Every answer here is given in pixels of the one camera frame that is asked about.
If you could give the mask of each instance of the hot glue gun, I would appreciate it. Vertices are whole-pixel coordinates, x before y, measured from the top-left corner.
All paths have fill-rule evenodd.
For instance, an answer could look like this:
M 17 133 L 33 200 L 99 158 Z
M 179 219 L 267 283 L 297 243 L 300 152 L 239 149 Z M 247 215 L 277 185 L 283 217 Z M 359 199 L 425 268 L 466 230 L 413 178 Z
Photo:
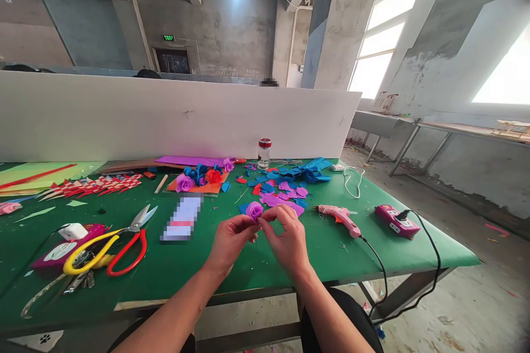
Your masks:
M 327 205 L 319 205 L 313 208 L 324 215 L 333 215 L 335 217 L 335 222 L 344 223 L 344 226 L 349 230 L 349 235 L 351 237 L 358 238 L 361 236 L 361 230 L 359 230 L 357 225 L 349 218 L 349 210 L 347 208 Z

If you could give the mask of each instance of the red bottle cap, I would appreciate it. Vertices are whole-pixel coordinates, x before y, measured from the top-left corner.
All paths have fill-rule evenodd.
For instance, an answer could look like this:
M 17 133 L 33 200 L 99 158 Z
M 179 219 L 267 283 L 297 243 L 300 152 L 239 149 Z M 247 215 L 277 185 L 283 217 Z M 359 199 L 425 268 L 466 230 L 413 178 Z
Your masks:
M 259 140 L 259 147 L 271 147 L 272 142 L 269 138 L 261 138 Z

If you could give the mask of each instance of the hand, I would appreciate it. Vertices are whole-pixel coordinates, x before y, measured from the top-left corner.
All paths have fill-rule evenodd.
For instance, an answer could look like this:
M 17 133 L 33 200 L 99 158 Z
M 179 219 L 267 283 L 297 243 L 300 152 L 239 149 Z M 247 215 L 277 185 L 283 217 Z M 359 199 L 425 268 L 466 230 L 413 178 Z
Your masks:
M 223 279 L 226 278 L 245 242 L 248 240 L 253 243 L 258 238 L 257 232 L 260 230 L 261 226 L 256 225 L 252 218 L 246 215 L 222 221 L 217 228 L 210 256 L 203 268 L 219 274 Z
M 285 232 L 276 235 L 269 224 L 270 221 L 278 219 Z M 296 212 L 285 204 L 280 204 L 263 213 L 258 218 L 265 237 L 269 240 L 274 256 L 289 274 L 291 280 L 295 281 L 300 275 L 312 269 L 309 263 L 308 248 L 305 243 L 305 228 L 298 220 Z

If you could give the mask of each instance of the concrete floor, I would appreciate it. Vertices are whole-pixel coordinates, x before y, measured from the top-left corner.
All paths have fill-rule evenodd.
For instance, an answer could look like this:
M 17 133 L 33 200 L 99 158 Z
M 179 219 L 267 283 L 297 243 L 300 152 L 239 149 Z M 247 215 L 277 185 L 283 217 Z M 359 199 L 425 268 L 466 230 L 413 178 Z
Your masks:
M 351 149 L 345 149 L 341 158 L 356 167 L 362 167 L 365 160 L 364 155 Z M 469 247 L 484 264 L 457 269 L 443 279 L 434 293 L 425 297 L 415 310 L 385 323 L 385 352 L 518 351 L 528 336 L 525 331 L 528 330 L 529 313 L 527 266 L 530 242 L 513 235 L 500 238 L 498 233 L 484 226 L 487 222 L 484 218 L 405 176 L 389 178 L 389 169 L 389 163 L 373 163 L 365 168 L 365 176 Z M 395 288 L 402 279 L 390 279 L 389 288 Z M 384 288 L 382 280 L 373 282 L 373 286 L 376 291 Z M 364 303 L 364 295 L 358 286 L 343 286 L 341 289 L 360 304 Z M 196 334 L 198 339 L 205 339 L 297 320 L 296 299 L 291 294 L 206 308 L 197 324 Z M 127 323 L 121 323 L 105 329 L 67 330 L 51 352 L 105 352 L 126 327 Z M 302 352 L 299 340 L 274 348 L 277 353 Z M 270 351 L 270 346 L 255 350 Z

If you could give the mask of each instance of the black cable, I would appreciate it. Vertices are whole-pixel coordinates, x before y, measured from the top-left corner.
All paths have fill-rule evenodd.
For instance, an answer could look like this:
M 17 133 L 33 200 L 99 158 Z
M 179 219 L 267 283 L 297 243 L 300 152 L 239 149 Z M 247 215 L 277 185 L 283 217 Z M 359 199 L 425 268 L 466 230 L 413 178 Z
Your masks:
M 376 306 L 379 305 L 379 304 L 382 304 L 386 300 L 386 296 L 388 295 L 388 280 L 387 280 L 387 277 L 386 277 L 386 270 L 385 270 L 385 266 L 383 265 L 383 261 L 381 261 L 381 258 L 379 257 L 379 255 L 377 254 L 375 249 L 372 247 L 372 245 L 370 243 L 368 243 L 368 240 L 366 240 L 365 237 L 362 234 L 359 237 L 361 238 L 362 241 L 364 241 L 365 243 L 368 244 L 368 247 L 370 247 L 372 249 L 372 251 L 374 252 L 375 256 L 379 260 L 379 263 L 381 264 L 381 268 L 383 269 L 383 277 L 384 277 L 384 280 L 385 280 L 385 296 L 379 302 L 375 303 L 374 306 L 372 306 L 372 310 L 370 310 L 370 314 L 368 315 L 368 317 L 372 317 L 372 312 L 374 311 Z
M 395 318 L 401 316 L 403 313 L 408 312 L 409 310 L 415 309 L 415 308 L 418 306 L 418 304 L 420 303 L 420 301 L 422 300 L 422 298 L 423 298 L 424 296 L 429 295 L 429 294 L 430 294 L 431 292 L 433 292 L 434 289 L 436 288 L 436 282 L 438 281 L 438 276 L 440 275 L 440 270 L 441 270 L 441 268 L 442 268 L 442 259 L 440 258 L 440 253 L 438 252 L 438 249 L 436 248 L 436 244 L 434 243 L 434 240 L 432 239 L 431 234 L 429 233 L 429 231 L 427 230 L 427 228 L 426 228 L 425 225 L 423 224 L 423 220 L 421 219 L 421 217 L 420 217 L 415 211 L 413 211 L 413 210 L 406 210 L 406 211 L 408 211 L 408 212 L 412 212 L 414 215 L 416 215 L 416 216 L 418 217 L 418 219 L 420 220 L 421 226 L 423 227 L 423 230 L 425 231 L 425 233 L 427 234 L 427 237 L 428 237 L 429 240 L 431 241 L 432 248 L 434 248 L 434 252 L 436 253 L 436 259 L 437 259 L 437 261 L 438 261 L 438 264 L 437 264 L 437 266 L 436 266 L 436 274 L 434 275 L 434 281 L 433 281 L 433 283 L 432 283 L 432 288 L 431 288 L 429 291 L 427 291 L 426 293 L 422 294 L 422 295 L 418 298 L 418 300 L 416 301 L 415 304 L 413 304 L 412 306 L 407 307 L 407 308 L 401 310 L 398 314 L 395 314 L 394 316 L 387 317 L 387 318 L 382 319 L 381 321 L 378 321 L 377 324 L 382 324 L 382 323 L 384 323 L 384 322 L 387 322 L 388 320 L 393 320 L 393 319 L 395 319 Z M 380 304 L 382 301 L 376 303 L 376 304 L 374 305 L 374 307 L 377 306 L 378 304 Z
M 38 253 L 40 251 L 40 249 L 44 246 L 44 244 L 46 244 L 46 242 L 50 239 L 50 237 L 52 237 L 55 233 L 57 233 L 59 230 L 62 230 L 64 229 L 65 227 L 67 226 L 70 226 L 70 224 L 66 224 L 64 226 L 61 226 L 60 228 L 58 229 L 55 229 L 53 232 L 51 232 L 49 234 L 48 237 L 46 237 L 42 243 L 40 243 L 40 245 L 37 247 L 37 249 L 35 251 L 33 251 L 33 253 L 31 254 L 31 256 L 29 257 L 29 260 L 24 264 L 24 266 L 22 266 L 20 268 L 20 272 L 18 272 L 18 274 L 16 275 L 16 277 L 4 288 L 4 290 L 0 293 L 0 299 L 2 299 L 4 297 L 4 295 L 6 294 L 7 291 L 9 291 L 9 289 L 11 287 L 13 287 L 13 285 L 18 281 L 18 279 L 22 276 L 22 273 L 24 273 L 26 271 L 26 269 L 28 268 L 29 265 L 32 264 L 32 262 L 34 261 L 34 256 L 36 253 Z

